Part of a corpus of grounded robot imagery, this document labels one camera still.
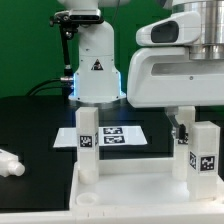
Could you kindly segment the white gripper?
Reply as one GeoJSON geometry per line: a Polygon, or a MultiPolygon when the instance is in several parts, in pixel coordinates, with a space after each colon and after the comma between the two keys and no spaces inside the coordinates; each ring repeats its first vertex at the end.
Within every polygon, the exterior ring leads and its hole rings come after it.
{"type": "Polygon", "coordinates": [[[166,107],[174,139],[186,127],[177,106],[224,104],[224,60],[190,60],[184,47],[142,48],[130,61],[127,99],[136,108],[166,107]]]}

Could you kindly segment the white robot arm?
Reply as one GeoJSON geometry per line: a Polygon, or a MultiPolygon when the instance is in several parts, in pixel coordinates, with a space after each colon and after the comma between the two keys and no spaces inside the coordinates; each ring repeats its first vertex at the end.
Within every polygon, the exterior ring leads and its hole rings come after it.
{"type": "Polygon", "coordinates": [[[114,31],[100,9],[130,0],[58,0],[62,34],[79,34],[79,67],[72,100],[135,108],[224,105],[224,0],[165,0],[169,18],[140,28],[122,93],[114,65],[114,31]]]}

